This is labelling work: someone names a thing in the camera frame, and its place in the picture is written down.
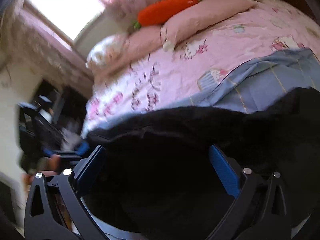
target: floor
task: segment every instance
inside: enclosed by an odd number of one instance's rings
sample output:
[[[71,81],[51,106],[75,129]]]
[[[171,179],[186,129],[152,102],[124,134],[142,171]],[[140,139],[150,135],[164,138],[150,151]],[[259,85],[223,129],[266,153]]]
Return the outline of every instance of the floor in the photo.
[[[23,170],[17,164],[20,149],[16,104],[29,101],[40,81],[41,76],[32,72],[23,62],[9,63],[0,72],[0,172],[16,185],[21,221],[26,198],[21,182]]]

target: black cloth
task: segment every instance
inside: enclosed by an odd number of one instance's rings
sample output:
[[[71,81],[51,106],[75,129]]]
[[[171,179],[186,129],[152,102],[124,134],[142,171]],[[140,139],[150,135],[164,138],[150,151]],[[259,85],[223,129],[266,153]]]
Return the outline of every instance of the black cloth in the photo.
[[[103,213],[108,200],[101,203],[101,196],[108,193],[150,240],[205,239],[233,201],[208,159],[208,148],[216,144],[242,167],[266,176],[281,173],[294,227],[319,198],[319,128],[320,93],[296,88],[251,115],[180,107],[96,129],[87,139],[103,145],[108,159],[96,193],[87,198],[89,208]]]

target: carrot plush toy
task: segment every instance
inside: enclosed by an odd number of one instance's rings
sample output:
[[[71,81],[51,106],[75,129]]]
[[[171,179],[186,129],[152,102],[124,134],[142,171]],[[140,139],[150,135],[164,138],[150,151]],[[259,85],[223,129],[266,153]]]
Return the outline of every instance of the carrot plush toy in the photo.
[[[142,9],[138,14],[138,22],[143,27],[164,24],[173,15],[198,2],[198,0],[162,0]]]

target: silver bolt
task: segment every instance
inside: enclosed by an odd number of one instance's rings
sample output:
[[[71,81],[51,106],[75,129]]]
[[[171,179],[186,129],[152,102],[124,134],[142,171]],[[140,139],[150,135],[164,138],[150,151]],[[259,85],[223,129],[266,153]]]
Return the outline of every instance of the silver bolt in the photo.
[[[249,175],[252,173],[252,170],[250,168],[244,168],[243,173]]]
[[[69,168],[63,171],[63,174],[66,176],[70,175],[71,173],[72,173],[72,169],[69,169]]]
[[[41,172],[38,172],[37,174],[36,174],[36,179],[39,179],[39,178],[41,178],[42,177],[42,173]]]
[[[273,173],[273,176],[275,176],[276,178],[280,178],[280,177],[281,177],[281,174],[280,174],[280,172],[275,171],[275,172]]]

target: bed sheet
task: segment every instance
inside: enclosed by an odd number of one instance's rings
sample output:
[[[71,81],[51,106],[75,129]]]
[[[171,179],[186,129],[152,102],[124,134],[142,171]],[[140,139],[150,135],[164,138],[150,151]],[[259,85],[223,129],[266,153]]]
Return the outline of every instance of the bed sheet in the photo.
[[[87,103],[82,136],[101,122],[126,113],[164,108],[204,89],[210,72],[216,85],[236,67],[282,49],[308,47],[320,56],[320,27],[280,0],[263,0],[181,43],[130,64]]]

